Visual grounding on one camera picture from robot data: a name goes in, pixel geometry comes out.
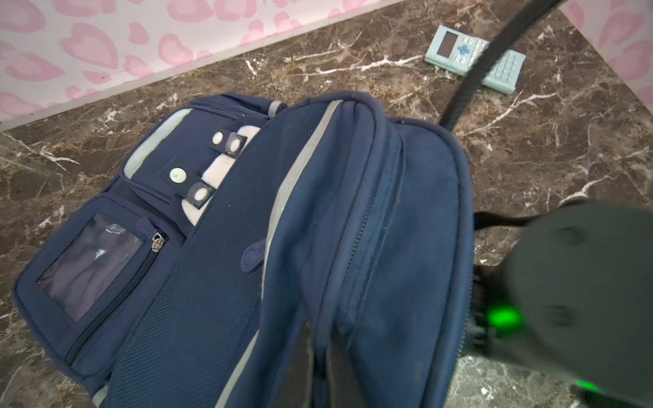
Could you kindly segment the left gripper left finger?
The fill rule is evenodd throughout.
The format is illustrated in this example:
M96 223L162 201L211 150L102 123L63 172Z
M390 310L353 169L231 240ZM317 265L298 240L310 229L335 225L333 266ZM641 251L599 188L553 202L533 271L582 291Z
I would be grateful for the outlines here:
M309 323L302 326L282 384L283 407L311 407L314 347Z

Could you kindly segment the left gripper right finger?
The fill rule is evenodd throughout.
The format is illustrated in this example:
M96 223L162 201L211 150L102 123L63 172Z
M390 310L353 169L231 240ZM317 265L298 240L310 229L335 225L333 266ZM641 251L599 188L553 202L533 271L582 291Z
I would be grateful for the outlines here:
M345 340L336 329L332 331L330 343L326 348L326 381L329 407L367 407Z

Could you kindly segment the navy blue backpack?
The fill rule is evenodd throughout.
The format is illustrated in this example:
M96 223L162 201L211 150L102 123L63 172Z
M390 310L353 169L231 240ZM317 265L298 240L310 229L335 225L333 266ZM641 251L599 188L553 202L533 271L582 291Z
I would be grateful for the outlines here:
M215 95L142 139L15 301L99 407L272 407L306 322L313 407L329 407L334 329L367 407L440 407L477 213L443 127L354 91Z

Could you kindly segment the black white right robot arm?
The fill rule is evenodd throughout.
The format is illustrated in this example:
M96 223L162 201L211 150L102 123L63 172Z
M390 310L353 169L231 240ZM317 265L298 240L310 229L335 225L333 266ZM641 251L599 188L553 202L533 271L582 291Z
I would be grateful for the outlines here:
M589 407L652 404L652 213L578 201L536 216L478 212L522 235L476 265L463 355L572 382Z

